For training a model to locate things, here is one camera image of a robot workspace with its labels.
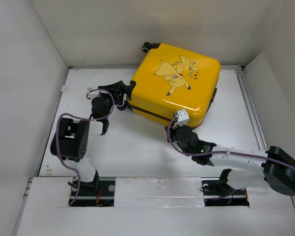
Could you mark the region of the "yellow hard-shell suitcase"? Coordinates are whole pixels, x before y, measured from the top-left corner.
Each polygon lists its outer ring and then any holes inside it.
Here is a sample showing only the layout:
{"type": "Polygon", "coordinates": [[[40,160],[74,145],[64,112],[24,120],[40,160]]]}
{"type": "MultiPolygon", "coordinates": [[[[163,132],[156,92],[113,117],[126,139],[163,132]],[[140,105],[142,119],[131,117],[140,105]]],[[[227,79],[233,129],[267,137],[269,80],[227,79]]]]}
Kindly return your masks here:
{"type": "Polygon", "coordinates": [[[199,127],[217,91],[220,62],[165,43],[145,42],[141,52],[145,58],[127,87],[129,109],[163,125],[184,109],[187,126],[199,127]]]}

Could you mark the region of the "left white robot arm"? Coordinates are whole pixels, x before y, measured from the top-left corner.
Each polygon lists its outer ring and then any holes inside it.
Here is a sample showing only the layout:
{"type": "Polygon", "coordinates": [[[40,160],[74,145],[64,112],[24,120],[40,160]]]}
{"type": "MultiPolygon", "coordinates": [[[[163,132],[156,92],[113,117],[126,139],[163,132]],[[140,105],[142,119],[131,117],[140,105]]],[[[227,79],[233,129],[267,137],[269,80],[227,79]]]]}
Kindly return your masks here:
{"type": "Polygon", "coordinates": [[[68,113],[59,117],[50,152],[57,156],[65,168],[77,174],[77,180],[70,183],[77,191],[86,191],[89,195],[99,191],[98,171],[85,157],[89,131],[92,128],[95,135],[105,135],[109,128],[108,117],[114,108],[121,111],[127,108],[124,96],[131,98],[133,87],[119,81],[97,89],[89,88],[86,94],[86,98],[91,101],[89,118],[79,118],[68,113]]]}

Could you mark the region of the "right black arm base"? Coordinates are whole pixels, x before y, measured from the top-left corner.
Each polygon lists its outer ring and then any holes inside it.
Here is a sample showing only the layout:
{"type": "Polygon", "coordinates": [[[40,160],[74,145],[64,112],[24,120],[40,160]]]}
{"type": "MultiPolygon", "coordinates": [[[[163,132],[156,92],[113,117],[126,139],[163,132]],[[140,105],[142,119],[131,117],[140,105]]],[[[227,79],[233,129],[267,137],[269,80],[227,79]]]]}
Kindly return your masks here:
{"type": "Polygon", "coordinates": [[[224,169],[219,177],[205,177],[201,179],[199,191],[203,193],[206,207],[248,207],[247,191],[234,189],[228,185],[231,169],[224,169]]]}

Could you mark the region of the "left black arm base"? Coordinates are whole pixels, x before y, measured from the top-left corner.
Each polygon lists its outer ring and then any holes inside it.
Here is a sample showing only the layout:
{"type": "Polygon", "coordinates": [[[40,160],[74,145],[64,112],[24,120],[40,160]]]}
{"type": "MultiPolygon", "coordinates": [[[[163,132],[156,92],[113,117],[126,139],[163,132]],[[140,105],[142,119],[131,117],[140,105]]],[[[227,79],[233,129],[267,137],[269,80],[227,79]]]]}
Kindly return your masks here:
{"type": "Polygon", "coordinates": [[[113,207],[116,178],[99,177],[96,189],[80,187],[76,200],[71,207],[113,207]]]}

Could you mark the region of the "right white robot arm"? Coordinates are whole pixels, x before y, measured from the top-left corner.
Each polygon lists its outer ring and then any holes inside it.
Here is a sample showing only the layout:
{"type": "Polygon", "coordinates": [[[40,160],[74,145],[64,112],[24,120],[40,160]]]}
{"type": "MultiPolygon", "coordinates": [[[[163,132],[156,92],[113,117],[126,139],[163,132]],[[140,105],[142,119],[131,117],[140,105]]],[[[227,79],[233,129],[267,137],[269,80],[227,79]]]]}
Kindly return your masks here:
{"type": "Polygon", "coordinates": [[[165,127],[167,141],[199,165],[223,167],[215,185],[220,198],[247,187],[271,188],[295,196],[295,160],[279,147],[247,152],[200,140],[187,126],[165,127]]]}

